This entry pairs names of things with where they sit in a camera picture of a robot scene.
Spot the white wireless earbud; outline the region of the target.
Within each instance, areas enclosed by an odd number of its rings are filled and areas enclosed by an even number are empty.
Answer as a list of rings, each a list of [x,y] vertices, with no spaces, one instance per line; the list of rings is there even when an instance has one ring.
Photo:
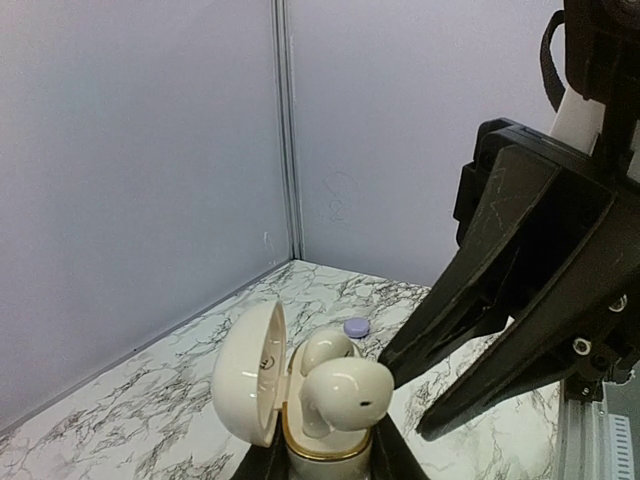
[[[300,373],[307,376],[315,367],[326,361],[354,355],[355,345],[343,331],[318,330],[305,344]]]

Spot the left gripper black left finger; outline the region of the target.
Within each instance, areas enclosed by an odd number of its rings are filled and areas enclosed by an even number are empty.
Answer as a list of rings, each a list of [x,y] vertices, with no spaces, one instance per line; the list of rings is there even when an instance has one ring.
[[[285,480],[285,445],[252,445],[240,462],[232,480]]]

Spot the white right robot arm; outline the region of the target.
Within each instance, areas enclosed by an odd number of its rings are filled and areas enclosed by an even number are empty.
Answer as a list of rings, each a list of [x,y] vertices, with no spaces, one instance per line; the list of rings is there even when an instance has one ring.
[[[607,128],[612,116],[568,91],[548,134],[481,125],[454,212],[458,251],[380,357],[405,385],[495,336],[425,411],[424,439],[558,381],[573,399],[598,400],[638,361],[639,188],[604,161],[632,156],[636,124]]]

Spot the small beige earbud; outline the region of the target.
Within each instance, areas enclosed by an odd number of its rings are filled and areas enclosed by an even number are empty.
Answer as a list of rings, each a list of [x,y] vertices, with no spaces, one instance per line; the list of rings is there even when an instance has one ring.
[[[314,367],[299,391],[306,436],[368,429],[387,414],[394,392],[391,372],[363,358],[343,357]]]

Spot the lavender round charging case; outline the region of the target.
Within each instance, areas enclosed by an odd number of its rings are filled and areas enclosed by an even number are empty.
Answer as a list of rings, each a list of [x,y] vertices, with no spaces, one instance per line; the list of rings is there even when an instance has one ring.
[[[371,324],[363,317],[352,317],[343,324],[344,333],[351,339],[362,339],[369,335]]]

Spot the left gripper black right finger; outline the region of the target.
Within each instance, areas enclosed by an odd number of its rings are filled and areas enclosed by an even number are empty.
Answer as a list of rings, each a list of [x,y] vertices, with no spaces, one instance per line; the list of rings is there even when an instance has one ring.
[[[429,479],[389,415],[372,430],[370,462],[375,480]]]

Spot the beige earbud charging case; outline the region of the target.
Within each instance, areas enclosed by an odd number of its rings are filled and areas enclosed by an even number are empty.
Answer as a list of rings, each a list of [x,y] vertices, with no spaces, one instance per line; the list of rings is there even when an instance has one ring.
[[[287,356],[283,306],[266,301],[232,324],[213,370],[211,394],[226,430],[250,445],[285,445],[285,479],[369,479],[369,430],[303,437],[298,393],[303,344]]]

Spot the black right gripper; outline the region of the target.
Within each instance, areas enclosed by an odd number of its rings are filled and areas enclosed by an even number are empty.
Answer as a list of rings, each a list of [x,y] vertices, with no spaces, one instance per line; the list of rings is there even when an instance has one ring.
[[[562,379],[594,396],[639,352],[639,185],[517,122],[483,123],[463,170],[460,248],[380,354],[401,387],[462,335],[502,334],[424,413],[433,441]]]

